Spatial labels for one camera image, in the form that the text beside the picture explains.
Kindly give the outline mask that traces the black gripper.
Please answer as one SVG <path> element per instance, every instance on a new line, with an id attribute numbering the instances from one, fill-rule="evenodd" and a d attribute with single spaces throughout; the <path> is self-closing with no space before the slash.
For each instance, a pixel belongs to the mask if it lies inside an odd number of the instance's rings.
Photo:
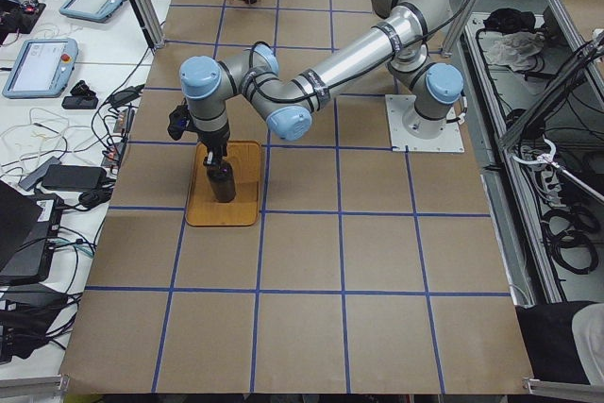
<path id="1" fill-rule="evenodd" d="M 227 142 L 230 138 L 229 131 L 201 132 L 200 142 L 206 146 L 208 153 L 203 165 L 207 168 L 221 166 L 227 156 Z"/>

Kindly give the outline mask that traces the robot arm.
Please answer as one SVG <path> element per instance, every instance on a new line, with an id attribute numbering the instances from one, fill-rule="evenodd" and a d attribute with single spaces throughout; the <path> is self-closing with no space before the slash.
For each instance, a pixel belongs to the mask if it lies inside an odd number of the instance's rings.
<path id="1" fill-rule="evenodd" d="M 296 141 L 345 87 L 386 65 L 414 97 L 402 125 L 421 140 L 441 135 L 447 114 L 461 98 L 463 77 L 454 66 L 428 55 L 428 39 L 450 22 L 449 0 L 371 0 L 379 17 L 365 34 L 288 82 L 279 79 L 277 58 L 264 42 L 229 59 L 191 57 L 180 66 L 183 103 L 169 115 L 167 131 L 179 140 L 196 134 L 211 166 L 227 156 L 227 100 L 244 97 L 279 138 Z"/>

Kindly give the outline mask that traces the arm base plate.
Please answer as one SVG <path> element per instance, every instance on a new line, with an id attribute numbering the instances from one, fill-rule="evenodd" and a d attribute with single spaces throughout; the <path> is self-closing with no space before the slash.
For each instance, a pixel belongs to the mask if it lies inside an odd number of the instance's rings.
<path id="1" fill-rule="evenodd" d="M 414 95 L 387 94 L 386 113 L 391 149 L 395 152 L 454 153 L 465 151 L 461 128 L 451 107 L 441 120 L 426 120 L 414 108 Z"/>

